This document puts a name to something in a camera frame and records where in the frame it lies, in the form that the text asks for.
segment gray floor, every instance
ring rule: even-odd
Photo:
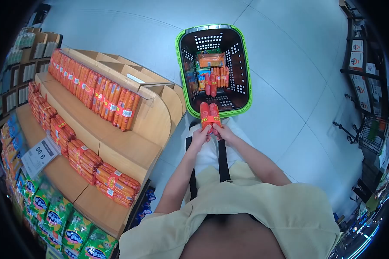
[[[353,211],[349,197],[363,155],[332,125],[360,125],[344,98],[351,93],[340,73],[347,20],[337,0],[210,0],[204,8],[218,10],[213,15],[192,1],[48,2],[43,31],[63,34],[63,47],[119,54],[180,85],[177,34],[202,24],[237,26],[248,49],[253,104],[234,119],[291,181],[322,188],[338,215]],[[184,154],[191,120],[184,116],[150,177],[157,197]]]

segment shopping basket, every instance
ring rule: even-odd
[[[200,118],[200,103],[216,103],[221,118],[244,113],[252,105],[252,88],[248,55],[242,32],[229,24],[210,24],[188,28],[176,38],[177,59],[183,81],[183,92],[189,113]],[[199,91],[196,74],[196,52],[220,48],[229,67],[229,87],[218,88],[212,97]]]

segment hand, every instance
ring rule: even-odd
[[[206,142],[209,142],[211,138],[211,136],[207,134],[210,128],[211,126],[207,125],[203,131],[202,128],[200,128],[193,132],[192,143],[190,144],[189,148],[192,148],[198,153],[202,149],[202,145]]]
[[[213,128],[219,132],[219,135],[216,137],[218,140],[226,140],[229,144],[233,142],[236,138],[236,135],[231,131],[229,126],[222,124],[222,128],[219,127],[216,123],[213,123]]]

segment metal shelving rack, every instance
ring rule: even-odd
[[[348,134],[351,144],[358,143],[359,148],[367,148],[378,155],[386,141],[389,122],[384,54],[363,17],[354,12],[355,8],[350,10],[353,17],[348,18],[346,53],[340,72],[348,75],[355,97],[345,96],[355,103],[364,117],[359,128],[353,125],[355,136],[341,124],[333,124]]]

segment person's right hand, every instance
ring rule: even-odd
[[[219,135],[216,137],[218,140],[226,140],[229,144],[233,142],[236,138],[236,135],[231,131],[229,126],[222,124],[222,128],[219,127],[216,123],[213,123],[213,128],[216,129]]]

